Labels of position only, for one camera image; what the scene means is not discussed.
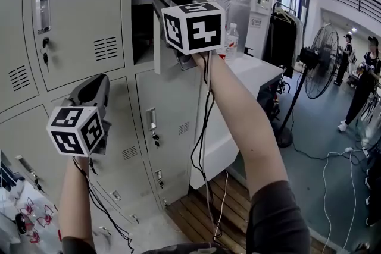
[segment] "black and white cube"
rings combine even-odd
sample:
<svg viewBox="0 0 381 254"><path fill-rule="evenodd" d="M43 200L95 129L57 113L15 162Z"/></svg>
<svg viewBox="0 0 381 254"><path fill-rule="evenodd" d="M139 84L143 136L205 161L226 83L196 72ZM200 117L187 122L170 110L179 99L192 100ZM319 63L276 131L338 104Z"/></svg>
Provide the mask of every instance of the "black and white cube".
<svg viewBox="0 0 381 254"><path fill-rule="evenodd" d="M97 107L56 107L46 130L58 153L89 156L104 136Z"/></svg>
<svg viewBox="0 0 381 254"><path fill-rule="evenodd" d="M216 2L161 10L167 43L184 54L220 49L225 44L225 10Z"/></svg>

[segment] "electric fan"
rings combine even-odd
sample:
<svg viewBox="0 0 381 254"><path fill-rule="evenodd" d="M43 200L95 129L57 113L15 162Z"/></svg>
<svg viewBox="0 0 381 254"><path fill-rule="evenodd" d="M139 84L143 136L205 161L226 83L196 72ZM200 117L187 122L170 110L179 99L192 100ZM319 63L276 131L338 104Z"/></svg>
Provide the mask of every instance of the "electric fan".
<svg viewBox="0 0 381 254"><path fill-rule="evenodd" d="M339 58L339 36L330 24L319 30L311 49L318 52L318 63L308 70L305 92L310 99L316 99L331 84Z"/></svg>
<svg viewBox="0 0 381 254"><path fill-rule="evenodd" d="M301 50L300 61L305 65L302 79L282 126L279 129L274 128L279 147L288 147L292 144L292 133L286 128L286 123L292 113L304 81L306 80L305 92L310 99L316 99L321 96L332 81L337 66L338 53L339 36L330 24L320 28L315 36L312 47Z"/></svg>

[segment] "wooden floor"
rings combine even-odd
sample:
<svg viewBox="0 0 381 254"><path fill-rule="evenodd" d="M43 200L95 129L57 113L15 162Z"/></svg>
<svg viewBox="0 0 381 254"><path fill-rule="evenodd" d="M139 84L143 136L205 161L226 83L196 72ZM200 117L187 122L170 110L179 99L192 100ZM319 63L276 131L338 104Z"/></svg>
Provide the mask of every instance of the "wooden floor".
<svg viewBox="0 0 381 254"><path fill-rule="evenodd" d="M224 196L226 173L221 173L211 182L214 193L213 209L220 214ZM210 242L214 231L208 213L205 186L191 190L189 194L167 208L167 213L184 234L194 243ZM235 253L246 253L246 229L250 210L249 192L229 176L224 201L221 227L223 234L217 240ZM311 254L321 253L323 244L311 238ZM325 254L334 254L328 247Z"/></svg>

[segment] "plastic bottle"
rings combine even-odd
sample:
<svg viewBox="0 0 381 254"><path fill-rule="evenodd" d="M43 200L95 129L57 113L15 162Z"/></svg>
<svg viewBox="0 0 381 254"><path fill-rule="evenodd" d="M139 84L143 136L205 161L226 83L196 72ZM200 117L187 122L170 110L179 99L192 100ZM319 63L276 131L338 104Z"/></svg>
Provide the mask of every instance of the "plastic bottle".
<svg viewBox="0 0 381 254"><path fill-rule="evenodd" d="M233 61L237 54L238 32L237 24L231 23L227 31L226 61Z"/></svg>
<svg viewBox="0 0 381 254"><path fill-rule="evenodd" d="M227 48L227 26L225 26L225 44L224 46L221 48L221 49L216 49L216 53L220 56L220 58L222 58L223 60L225 60L225 56L226 56L226 48Z"/></svg>

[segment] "white counter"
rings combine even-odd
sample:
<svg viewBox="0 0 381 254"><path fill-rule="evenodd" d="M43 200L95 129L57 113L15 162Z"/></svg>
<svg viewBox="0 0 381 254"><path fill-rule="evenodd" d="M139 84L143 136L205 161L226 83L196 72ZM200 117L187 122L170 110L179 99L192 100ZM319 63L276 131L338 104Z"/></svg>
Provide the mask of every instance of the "white counter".
<svg viewBox="0 0 381 254"><path fill-rule="evenodd" d="M268 64L258 58L240 54L233 62L228 63L230 69L237 75L246 88L257 98L260 87L277 76L283 70ZM202 85L197 116L196 138L198 140L204 119L206 85ZM227 129L226 123L216 104L214 104L207 127L207 141L205 144L205 174L207 179L213 179L220 172L232 164L238 154L238 147ZM199 148L193 155L193 160L198 163ZM190 174L190 184L194 189L204 185L201 173L194 167Z"/></svg>

